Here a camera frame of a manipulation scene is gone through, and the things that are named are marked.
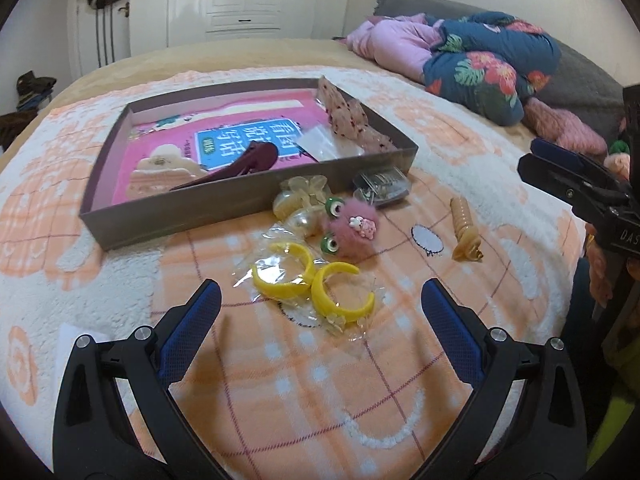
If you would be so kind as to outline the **pink fuzzy monster hair clip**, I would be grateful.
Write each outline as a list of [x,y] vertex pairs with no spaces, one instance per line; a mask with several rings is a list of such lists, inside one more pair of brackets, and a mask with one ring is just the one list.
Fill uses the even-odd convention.
[[380,226],[375,206],[358,198],[331,196],[324,210],[322,252],[344,261],[360,261],[374,254]]

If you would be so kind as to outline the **clear box of hairpins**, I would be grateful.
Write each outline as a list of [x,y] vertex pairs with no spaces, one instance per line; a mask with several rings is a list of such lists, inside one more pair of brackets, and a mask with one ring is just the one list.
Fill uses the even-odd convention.
[[396,167],[360,172],[352,183],[352,196],[378,209],[401,202],[411,191],[411,182]]

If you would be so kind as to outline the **translucent yellow flower hair clip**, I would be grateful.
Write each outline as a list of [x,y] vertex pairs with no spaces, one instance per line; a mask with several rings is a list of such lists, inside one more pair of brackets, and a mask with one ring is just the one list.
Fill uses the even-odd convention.
[[324,207],[330,195],[328,179],[321,174],[292,177],[281,183],[272,212],[288,232],[298,237],[313,237],[321,231]]

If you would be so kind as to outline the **white oval sticker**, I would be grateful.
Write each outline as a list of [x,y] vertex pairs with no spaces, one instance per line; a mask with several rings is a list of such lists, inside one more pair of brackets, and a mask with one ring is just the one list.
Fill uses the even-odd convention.
[[416,224],[411,228],[411,237],[427,256],[438,255],[444,250],[440,237],[422,224]]

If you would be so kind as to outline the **white glossy wardrobe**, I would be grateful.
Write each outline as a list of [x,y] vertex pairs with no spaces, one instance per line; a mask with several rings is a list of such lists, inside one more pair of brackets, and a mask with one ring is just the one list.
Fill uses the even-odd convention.
[[333,39],[347,0],[130,0],[132,55],[204,41]]

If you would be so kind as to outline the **beige claw hair clip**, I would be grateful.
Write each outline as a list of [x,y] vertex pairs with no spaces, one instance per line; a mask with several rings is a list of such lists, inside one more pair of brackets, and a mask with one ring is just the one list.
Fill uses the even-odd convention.
[[197,162],[183,156],[178,146],[163,144],[131,171],[125,195],[128,200],[155,196],[207,175]]

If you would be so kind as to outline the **pink padded jacket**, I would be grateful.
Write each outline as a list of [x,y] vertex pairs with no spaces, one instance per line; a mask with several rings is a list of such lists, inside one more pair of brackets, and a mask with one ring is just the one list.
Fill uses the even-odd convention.
[[423,14],[371,16],[345,39],[349,50],[360,58],[414,82],[424,81],[424,65],[441,42],[438,27],[427,24]]

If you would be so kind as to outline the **beige bed cover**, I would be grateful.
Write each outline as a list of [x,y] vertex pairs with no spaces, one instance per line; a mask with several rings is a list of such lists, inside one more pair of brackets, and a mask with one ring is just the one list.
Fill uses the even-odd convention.
[[243,68],[333,66],[379,70],[350,52],[344,44],[312,39],[231,39],[186,44],[124,58],[74,81],[53,99],[1,155],[5,167],[32,133],[56,108],[137,84],[164,80],[181,73],[210,73]]

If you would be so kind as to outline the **pink book in box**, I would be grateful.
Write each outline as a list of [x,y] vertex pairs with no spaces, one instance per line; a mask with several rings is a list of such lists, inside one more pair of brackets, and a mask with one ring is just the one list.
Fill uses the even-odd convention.
[[315,126],[328,123],[326,111],[309,89],[259,92],[204,110],[188,108],[154,120],[134,115],[126,129],[124,152],[116,157],[118,177],[112,203],[130,200],[130,176],[143,159],[162,145],[170,144],[182,158],[193,160],[212,172],[235,162],[252,141],[270,142],[278,149],[274,169],[308,165],[314,159],[297,145],[297,139]]

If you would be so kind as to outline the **small clear plastic bag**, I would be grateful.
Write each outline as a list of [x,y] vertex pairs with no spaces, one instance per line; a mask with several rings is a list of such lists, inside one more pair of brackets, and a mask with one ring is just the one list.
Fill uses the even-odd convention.
[[364,149],[352,140],[337,136],[325,125],[314,126],[297,140],[298,147],[317,162],[329,162],[364,154]]

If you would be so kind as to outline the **tan spiral hair clip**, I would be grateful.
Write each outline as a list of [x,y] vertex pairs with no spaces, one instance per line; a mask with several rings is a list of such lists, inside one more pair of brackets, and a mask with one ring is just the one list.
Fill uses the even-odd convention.
[[452,258],[456,261],[482,261],[484,258],[480,250],[482,238],[473,221],[468,201],[463,196],[456,196],[450,200],[450,209],[457,241],[452,251]]

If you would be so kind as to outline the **yellow hoop earrings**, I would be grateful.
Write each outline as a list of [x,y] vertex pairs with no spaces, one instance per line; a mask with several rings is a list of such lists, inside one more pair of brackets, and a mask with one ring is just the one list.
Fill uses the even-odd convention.
[[280,223],[263,232],[235,267],[232,286],[272,302],[300,326],[348,340],[367,336],[385,297],[372,273],[322,256]]

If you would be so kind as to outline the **pink dotted sheer scrunchie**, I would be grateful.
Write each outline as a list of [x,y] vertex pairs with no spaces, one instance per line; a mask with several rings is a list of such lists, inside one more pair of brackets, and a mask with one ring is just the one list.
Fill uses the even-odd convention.
[[361,103],[346,99],[325,76],[318,80],[318,99],[326,109],[331,130],[339,138],[356,143],[367,154],[388,153],[395,149],[388,136],[370,126]]

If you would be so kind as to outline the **chair with dark clothes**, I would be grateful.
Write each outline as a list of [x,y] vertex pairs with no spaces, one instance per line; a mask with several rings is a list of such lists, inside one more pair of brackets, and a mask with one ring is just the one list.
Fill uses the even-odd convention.
[[58,81],[53,77],[36,77],[30,70],[19,76],[16,81],[18,102],[16,110],[38,110],[44,100],[50,100],[55,84]]

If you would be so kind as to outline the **white door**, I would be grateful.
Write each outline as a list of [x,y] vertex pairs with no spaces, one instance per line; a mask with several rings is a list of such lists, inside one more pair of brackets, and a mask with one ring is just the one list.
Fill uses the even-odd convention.
[[88,0],[67,0],[66,18],[73,80],[130,57],[129,0],[100,10]]

